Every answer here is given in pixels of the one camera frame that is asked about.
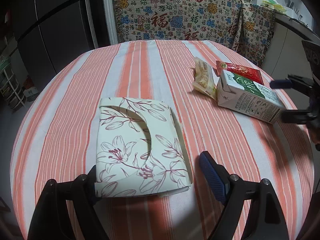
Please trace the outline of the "long red snack wrapper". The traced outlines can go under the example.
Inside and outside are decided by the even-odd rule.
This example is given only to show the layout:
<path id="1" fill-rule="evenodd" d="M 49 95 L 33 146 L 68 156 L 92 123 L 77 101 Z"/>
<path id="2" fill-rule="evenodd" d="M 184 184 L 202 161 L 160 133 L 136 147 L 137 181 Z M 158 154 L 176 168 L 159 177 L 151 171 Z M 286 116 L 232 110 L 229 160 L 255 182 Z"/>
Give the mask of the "long red snack wrapper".
<path id="1" fill-rule="evenodd" d="M 227 62 L 223 62 L 223 61 L 217 61 L 216 68 L 217 68 L 218 76 L 221 75 L 223 70 L 227 70 L 229 72 L 246 77 L 246 78 L 248 78 L 254 82 L 257 82 L 261 85 L 264 84 L 261 72 L 257 69 L 242 66 L 239 64 L 227 63 Z"/>

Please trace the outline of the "green white milk carton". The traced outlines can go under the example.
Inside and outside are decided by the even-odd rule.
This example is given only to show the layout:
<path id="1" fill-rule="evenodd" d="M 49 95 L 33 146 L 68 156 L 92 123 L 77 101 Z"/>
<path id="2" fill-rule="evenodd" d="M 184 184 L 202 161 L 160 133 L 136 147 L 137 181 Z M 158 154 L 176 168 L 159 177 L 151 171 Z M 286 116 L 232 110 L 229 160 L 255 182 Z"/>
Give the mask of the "green white milk carton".
<path id="1" fill-rule="evenodd" d="M 227 70 L 222 71 L 217 83 L 217 105 L 269 124 L 285 110 L 276 92 Z"/>

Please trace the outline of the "floral tissue box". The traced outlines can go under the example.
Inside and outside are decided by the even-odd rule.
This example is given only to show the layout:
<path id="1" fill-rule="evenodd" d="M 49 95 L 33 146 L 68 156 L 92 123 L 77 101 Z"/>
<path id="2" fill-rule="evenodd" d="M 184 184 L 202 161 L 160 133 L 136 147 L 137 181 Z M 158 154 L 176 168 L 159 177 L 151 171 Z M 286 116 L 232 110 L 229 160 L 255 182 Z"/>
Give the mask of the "floral tissue box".
<path id="1" fill-rule="evenodd" d="M 101 99 L 95 166 L 102 198 L 170 196 L 193 183 L 180 124 L 163 101 Z"/>

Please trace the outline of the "yellow white snack packet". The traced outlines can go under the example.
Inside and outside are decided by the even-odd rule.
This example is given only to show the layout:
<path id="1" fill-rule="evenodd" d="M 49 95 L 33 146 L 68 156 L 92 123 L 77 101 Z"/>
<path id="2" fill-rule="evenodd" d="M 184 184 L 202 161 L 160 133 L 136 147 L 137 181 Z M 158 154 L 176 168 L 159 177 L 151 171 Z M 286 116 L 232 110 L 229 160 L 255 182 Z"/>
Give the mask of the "yellow white snack packet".
<path id="1" fill-rule="evenodd" d="M 192 83 L 193 88 L 196 91 L 216 100 L 216 84 L 214 82 L 212 67 L 198 57 L 194 58 L 194 62 L 195 77 Z"/>

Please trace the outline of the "white utensil holder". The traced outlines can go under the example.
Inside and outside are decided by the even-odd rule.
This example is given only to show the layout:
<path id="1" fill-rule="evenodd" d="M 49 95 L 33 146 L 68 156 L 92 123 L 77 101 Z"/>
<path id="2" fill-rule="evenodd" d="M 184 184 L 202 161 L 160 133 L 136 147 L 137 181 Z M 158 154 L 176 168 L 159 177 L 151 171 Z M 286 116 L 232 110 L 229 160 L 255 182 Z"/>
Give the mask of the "white utensil holder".
<path id="1" fill-rule="evenodd" d="M 286 14 L 290 18 L 296 18 L 298 19 L 301 15 L 301 6 L 302 1 L 301 0 L 284 0 L 285 3 L 285 9 Z"/>

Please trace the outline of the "striped orange white tablecloth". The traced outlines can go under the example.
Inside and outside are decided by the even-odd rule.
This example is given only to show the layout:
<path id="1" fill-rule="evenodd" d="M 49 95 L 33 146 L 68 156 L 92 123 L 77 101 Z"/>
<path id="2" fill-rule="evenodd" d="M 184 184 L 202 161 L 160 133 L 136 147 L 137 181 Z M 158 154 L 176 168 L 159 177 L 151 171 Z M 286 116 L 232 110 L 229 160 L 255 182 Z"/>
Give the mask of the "striped orange white tablecloth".
<path id="1" fill-rule="evenodd" d="M 246 181 L 268 179 L 290 239 L 308 213 L 314 164 L 304 126 L 220 107 L 193 87 L 195 59 L 255 68 L 210 41 L 135 41 L 88 51 L 48 83 L 14 142 L 11 195 L 22 236 L 45 183 L 97 168 L 110 239 L 206 239 L 222 210 L 201 152 Z"/>

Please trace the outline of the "yellow green cup stack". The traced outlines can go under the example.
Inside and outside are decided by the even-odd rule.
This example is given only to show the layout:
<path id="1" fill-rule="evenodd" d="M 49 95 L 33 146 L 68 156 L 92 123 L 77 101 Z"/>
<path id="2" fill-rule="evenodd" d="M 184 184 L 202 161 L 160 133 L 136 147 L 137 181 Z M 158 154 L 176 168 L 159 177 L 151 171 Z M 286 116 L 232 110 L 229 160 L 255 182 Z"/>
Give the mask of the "yellow green cup stack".
<path id="1" fill-rule="evenodd" d="M 276 0 L 262 0 L 261 6 L 267 7 L 269 9 L 274 9 L 281 13 L 286 12 L 286 9 L 281 4 L 279 4 Z"/>

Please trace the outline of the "white storage rack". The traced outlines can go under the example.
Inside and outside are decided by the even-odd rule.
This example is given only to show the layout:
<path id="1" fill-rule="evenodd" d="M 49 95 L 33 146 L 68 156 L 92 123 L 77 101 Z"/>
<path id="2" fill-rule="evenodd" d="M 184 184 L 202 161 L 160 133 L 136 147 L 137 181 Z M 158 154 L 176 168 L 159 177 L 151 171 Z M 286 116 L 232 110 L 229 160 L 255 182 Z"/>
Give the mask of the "white storage rack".
<path id="1" fill-rule="evenodd" d="M 1 97 L 13 111 L 25 106 L 26 97 L 12 70 L 10 58 L 4 56 L 1 56 Z"/>

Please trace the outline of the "floral patterned counter curtain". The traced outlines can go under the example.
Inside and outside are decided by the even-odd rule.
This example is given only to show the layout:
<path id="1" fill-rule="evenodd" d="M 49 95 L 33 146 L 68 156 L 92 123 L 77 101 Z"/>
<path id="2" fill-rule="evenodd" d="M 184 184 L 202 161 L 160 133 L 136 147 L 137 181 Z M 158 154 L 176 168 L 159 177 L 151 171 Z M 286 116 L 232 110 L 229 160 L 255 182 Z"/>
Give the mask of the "floral patterned counter curtain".
<path id="1" fill-rule="evenodd" d="M 260 67 L 275 12 L 243 0 L 113 0 L 119 42 L 214 41 Z"/>

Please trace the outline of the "dark grey refrigerator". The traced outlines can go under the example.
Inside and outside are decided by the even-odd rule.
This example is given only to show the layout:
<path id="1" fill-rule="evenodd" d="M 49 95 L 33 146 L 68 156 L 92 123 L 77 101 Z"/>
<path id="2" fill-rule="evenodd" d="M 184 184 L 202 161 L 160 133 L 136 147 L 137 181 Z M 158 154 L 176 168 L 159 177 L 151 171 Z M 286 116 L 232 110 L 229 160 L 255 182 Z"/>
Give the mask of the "dark grey refrigerator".
<path id="1" fill-rule="evenodd" d="M 11 15 L 18 51 L 39 86 L 82 53 L 110 45 L 103 0 L 14 0 Z"/>

